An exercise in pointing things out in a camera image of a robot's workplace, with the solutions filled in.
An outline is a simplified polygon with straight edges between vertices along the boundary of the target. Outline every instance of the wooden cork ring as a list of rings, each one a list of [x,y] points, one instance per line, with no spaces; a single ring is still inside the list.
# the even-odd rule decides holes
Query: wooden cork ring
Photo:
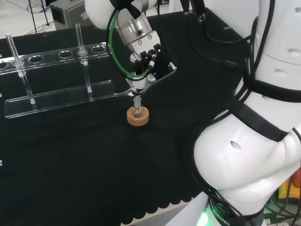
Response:
[[[143,125],[145,125],[150,119],[149,110],[146,107],[143,107],[144,108],[144,116],[141,117],[141,118],[136,118],[132,114],[132,111],[131,111],[132,108],[133,107],[130,107],[127,111],[127,121],[128,121],[128,123],[130,123],[133,126],[143,126]]]

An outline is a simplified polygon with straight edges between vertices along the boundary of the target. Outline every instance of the glass test tube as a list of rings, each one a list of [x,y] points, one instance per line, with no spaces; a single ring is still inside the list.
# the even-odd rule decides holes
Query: glass test tube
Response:
[[[14,60],[14,66],[17,69],[19,77],[22,79],[22,83],[24,85],[25,91],[26,91],[26,93],[28,95],[28,98],[30,100],[30,103],[35,104],[35,100],[33,98],[32,90],[30,89],[30,86],[29,86],[29,83],[28,83],[28,80],[27,80],[27,77],[26,77],[26,71],[23,68],[22,61],[19,58],[16,46],[14,44],[13,38],[12,38],[10,33],[6,34],[6,39],[8,41],[10,51],[11,51],[11,53],[12,53],[14,59],[15,59]]]
[[[132,115],[135,118],[141,118],[145,114],[144,108],[141,105],[141,96],[134,97],[134,106],[132,108]]]
[[[87,55],[87,50],[84,47],[84,42],[83,42],[83,38],[81,36],[81,30],[80,30],[79,24],[75,24],[75,30],[76,30],[77,42],[79,45],[79,50],[77,53],[80,56],[85,56],[85,55]],[[88,60],[86,58],[83,58],[80,60],[80,63],[83,65],[84,76],[85,76],[88,93],[91,93],[92,89],[91,89],[91,82],[90,82],[90,76],[89,76],[89,70],[88,70]]]

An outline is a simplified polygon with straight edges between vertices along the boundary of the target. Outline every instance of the black tablecloth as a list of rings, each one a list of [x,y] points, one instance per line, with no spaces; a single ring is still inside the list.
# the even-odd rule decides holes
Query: black tablecloth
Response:
[[[181,167],[175,140],[186,126],[199,120],[206,124],[225,109],[242,71],[200,57],[189,45],[183,13],[161,20],[178,70],[145,93],[150,121],[142,128],[127,122],[133,104],[128,97],[6,119],[4,100],[25,96],[25,91],[16,73],[0,77],[1,226],[118,226],[200,193]],[[158,18],[149,21],[160,35]],[[207,21],[212,36],[239,38],[212,13]],[[247,57],[245,43],[215,44],[196,19],[192,25],[192,41],[200,51],[239,63]],[[92,26],[82,33],[86,45],[105,41],[105,31]],[[20,55],[77,45],[74,29],[14,41]],[[117,34],[113,42],[129,69],[127,48]],[[6,40],[0,40],[0,54],[11,56]],[[117,92],[128,89],[108,57],[89,63],[91,82],[112,79]],[[30,70],[27,76],[34,94],[85,83],[79,62]]]

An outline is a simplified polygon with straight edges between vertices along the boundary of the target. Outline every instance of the clear acrylic rack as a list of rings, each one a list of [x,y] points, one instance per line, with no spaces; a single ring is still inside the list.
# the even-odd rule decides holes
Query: clear acrylic rack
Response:
[[[84,46],[79,24],[75,25],[78,47],[59,49],[49,52],[19,56],[11,34],[6,38],[12,57],[0,59],[0,75],[17,73],[22,80],[27,96],[5,100],[5,117],[15,118],[52,109],[78,105],[99,99],[127,95],[129,91],[118,94],[111,80],[90,83],[88,61],[93,58],[107,57],[106,43]],[[86,84],[77,87],[33,94],[27,80],[30,69],[79,61],[82,65]]]

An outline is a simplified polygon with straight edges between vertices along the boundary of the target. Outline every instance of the metal box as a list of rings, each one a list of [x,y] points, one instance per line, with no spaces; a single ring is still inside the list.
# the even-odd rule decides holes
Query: metal box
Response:
[[[75,24],[93,25],[85,16],[85,0],[58,0],[51,3],[50,8],[57,30],[73,28]]]

